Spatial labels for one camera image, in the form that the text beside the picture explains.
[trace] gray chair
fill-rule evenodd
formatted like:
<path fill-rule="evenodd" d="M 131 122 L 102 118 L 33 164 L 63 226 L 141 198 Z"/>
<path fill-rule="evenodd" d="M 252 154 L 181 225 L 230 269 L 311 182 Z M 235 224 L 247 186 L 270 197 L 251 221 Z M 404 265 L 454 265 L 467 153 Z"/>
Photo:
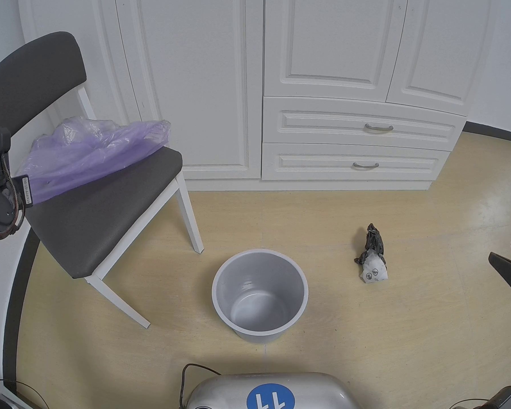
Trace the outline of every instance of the gray chair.
<path fill-rule="evenodd" d="M 0 127 L 12 135 L 71 89 L 83 112 L 95 113 L 83 83 L 85 66 L 75 38 L 55 32 L 35 39 L 0 62 Z M 63 269 L 85 280 L 148 328 L 103 278 L 164 204 L 176 195 L 193 248 L 202 253 L 182 173 L 182 156 L 168 147 L 102 179 L 27 209 L 34 232 Z"/>

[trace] drawer handle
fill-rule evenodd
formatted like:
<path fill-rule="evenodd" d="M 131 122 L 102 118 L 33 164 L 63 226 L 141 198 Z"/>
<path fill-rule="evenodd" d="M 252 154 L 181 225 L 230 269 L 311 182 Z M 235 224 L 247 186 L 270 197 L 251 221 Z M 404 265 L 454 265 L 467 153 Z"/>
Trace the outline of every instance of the drawer handle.
<path fill-rule="evenodd" d="M 371 170 L 372 168 L 377 168 L 379 166 L 379 163 L 375 162 L 375 165 L 360 165 L 354 162 L 352 166 L 356 168 L 365 168 L 366 170 Z"/>
<path fill-rule="evenodd" d="M 393 130 L 393 126 L 377 127 L 377 126 L 371 126 L 370 124 L 366 124 L 365 127 L 369 130 L 380 130 L 381 132 L 389 132 L 390 130 Z"/>

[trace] white chair frame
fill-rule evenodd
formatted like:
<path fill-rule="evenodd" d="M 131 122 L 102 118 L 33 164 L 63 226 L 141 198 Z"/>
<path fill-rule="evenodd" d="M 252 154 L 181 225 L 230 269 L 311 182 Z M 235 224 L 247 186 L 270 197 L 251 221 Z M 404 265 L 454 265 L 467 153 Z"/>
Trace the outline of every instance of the white chair frame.
<path fill-rule="evenodd" d="M 76 89 L 83 113 L 89 119 L 96 119 L 95 112 L 89 102 L 85 88 L 81 85 Z M 195 251 L 199 254 L 202 253 L 204 250 L 203 241 L 200 238 L 199 228 L 195 221 L 193 208 L 191 208 L 191 201 L 189 199 L 189 194 L 187 193 L 184 173 L 183 171 L 180 171 L 164 189 L 164 191 L 159 194 L 150 207 L 147 208 L 146 211 L 133 223 L 131 228 L 127 230 L 127 232 L 123 235 L 123 238 L 121 238 L 121 240 L 116 244 L 110 254 L 104 258 L 98 267 L 96 267 L 92 275 L 85 277 L 85 280 L 97 291 L 146 329 L 150 326 L 150 322 L 130 307 L 115 292 L 113 292 L 102 279 L 104 279 L 104 276 L 108 274 L 121 255 L 123 255 L 125 250 L 128 249 L 129 245 L 132 244 L 140 232 L 142 232 L 157 212 L 163 208 L 165 203 L 169 201 L 173 195 L 176 195 L 178 204 L 180 205 L 180 210 L 182 212 L 191 243 L 193 244 L 193 249 L 195 249 Z"/>

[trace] floor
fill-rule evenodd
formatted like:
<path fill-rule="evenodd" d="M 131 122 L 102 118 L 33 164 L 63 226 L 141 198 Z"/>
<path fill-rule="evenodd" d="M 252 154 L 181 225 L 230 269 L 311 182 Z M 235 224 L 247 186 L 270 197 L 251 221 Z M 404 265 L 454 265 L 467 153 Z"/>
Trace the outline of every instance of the floor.
<path fill-rule="evenodd" d="M 18 379 L 50 407 L 176 409 L 188 362 L 222 373 L 326 372 L 366 409 L 447 409 L 511 385 L 511 289 L 487 261 L 490 251 L 511 258 L 511 142 L 463 133 L 429 191 L 191 200 L 202 255 L 171 201 L 106 278 L 151 321 L 148 330 L 70 279 L 40 246 Z M 382 233 L 389 280 L 367 285 L 354 258 L 370 222 Z M 309 284 L 300 321 L 266 346 L 230 331 L 210 297 L 227 258 L 261 247 L 290 256 Z M 206 377 L 190 371 L 188 394 Z"/>

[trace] cabinet base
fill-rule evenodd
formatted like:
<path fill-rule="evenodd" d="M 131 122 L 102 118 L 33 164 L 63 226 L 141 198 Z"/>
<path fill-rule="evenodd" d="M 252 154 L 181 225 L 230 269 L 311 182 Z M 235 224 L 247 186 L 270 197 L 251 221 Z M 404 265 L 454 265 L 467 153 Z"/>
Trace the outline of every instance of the cabinet base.
<path fill-rule="evenodd" d="M 262 181 L 261 179 L 191 179 L 190 191 L 364 191 L 428 189 L 432 181 Z"/>

